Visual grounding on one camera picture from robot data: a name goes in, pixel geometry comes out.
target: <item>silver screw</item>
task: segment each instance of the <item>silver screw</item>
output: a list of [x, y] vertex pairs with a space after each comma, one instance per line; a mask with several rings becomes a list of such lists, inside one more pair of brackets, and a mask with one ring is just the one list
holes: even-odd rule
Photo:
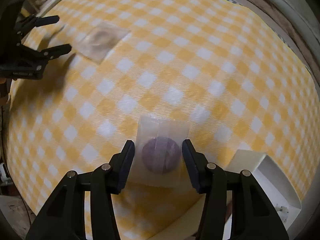
[[72, 178], [76, 173], [74, 171], [68, 171], [67, 177]]
[[101, 169], [103, 169], [104, 171], [107, 171], [107, 170], [109, 170], [111, 168], [111, 166], [110, 166], [110, 164], [108, 164], [108, 163], [105, 163], [105, 164], [103, 164], [102, 166], [101, 166]]
[[249, 176], [251, 175], [251, 172], [248, 171], [248, 170], [243, 170], [243, 171], [242, 171], [242, 174], [243, 174], [244, 176], [246, 176], [246, 177], [249, 177]]
[[214, 163], [208, 163], [207, 168], [210, 170], [214, 170], [217, 166]]

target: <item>black cable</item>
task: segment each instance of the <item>black cable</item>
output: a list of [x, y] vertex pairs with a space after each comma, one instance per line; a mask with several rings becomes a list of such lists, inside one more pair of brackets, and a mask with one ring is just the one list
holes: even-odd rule
[[[2, 144], [2, 152], [3, 152], [3, 163], [4, 163], [4, 166], [5, 166], [6, 170], [7, 170], [7, 172], [9, 173], [9, 170], [8, 170], [8, 168], [7, 168], [7, 163], [6, 163], [6, 154], [5, 154], [5, 151], [4, 151], [3, 130], [4, 130], [4, 123], [3, 123], [3, 106], [1, 106], [1, 144]], [[23, 205], [24, 205], [24, 207], [25, 207], [25, 209], [26, 209], [26, 212], [27, 212], [27, 215], [28, 215], [28, 219], [29, 219], [29, 223], [30, 223], [30, 227], [31, 227], [32, 223], [31, 223], [31, 218], [30, 218], [30, 215], [29, 215], [29, 212], [28, 212], [28, 209], [27, 209], [27, 205], [26, 205], [26, 203], [24, 202], [24, 199], [23, 199], [23, 197], [21, 196], [20, 191], [19, 191], [18, 189], [17, 189], [17, 191], [18, 191], [18, 193], [19, 193], [19, 195], [20, 195], [20, 198], [21, 198], [21, 200], [22, 200], [22, 202], [23, 202]]]

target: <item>purple disc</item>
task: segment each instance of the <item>purple disc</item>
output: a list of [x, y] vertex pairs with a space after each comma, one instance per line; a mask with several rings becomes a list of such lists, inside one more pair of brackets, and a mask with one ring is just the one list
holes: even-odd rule
[[[159, 164], [155, 166], [154, 162], [156, 161], [157, 157], [155, 153], [155, 148], [156, 148], [156, 143], [158, 141], [167, 141], [166, 149], [165, 149], [165, 157], [164, 157], [164, 163], [163, 167], [160, 166], [159, 169]], [[157, 137], [149, 140], [145, 146], [142, 148], [142, 161], [145, 165], [145, 167], [152, 172], [155, 173], [167, 173], [172, 170], [174, 170], [180, 162], [181, 158], [181, 149], [178, 146], [178, 144], [170, 139], [170, 138], [165, 138], [165, 137]]]

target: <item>purple round object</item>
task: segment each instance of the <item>purple round object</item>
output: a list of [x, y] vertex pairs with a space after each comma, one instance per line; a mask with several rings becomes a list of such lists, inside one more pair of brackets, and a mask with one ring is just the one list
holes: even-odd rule
[[155, 173], [167, 173], [174, 170], [179, 165], [180, 158], [181, 149], [170, 138], [153, 138], [142, 148], [142, 161], [145, 167]]

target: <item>checkered fabric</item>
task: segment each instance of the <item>checkered fabric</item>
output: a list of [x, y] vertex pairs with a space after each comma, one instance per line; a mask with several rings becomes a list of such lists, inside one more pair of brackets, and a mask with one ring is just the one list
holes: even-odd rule
[[[320, 103], [297, 56], [252, 11], [226, 0], [62, 0], [32, 48], [76, 45], [101, 21], [130, 29], [100, 64], [74, 49], [40, 81], [12, 85], [8, 166], [34, 212], [69, 170], [93, 171], [135, 140], [141, 114], [190, 122], [197, 151], [226, 167], [237, 149], [268, 153], [303, 199], [319, 164]], [[198, 199], [127, 183], [112, 196], [122, 239], [147, 239]], [[90, 206], [85, 205], [90, 237]]]

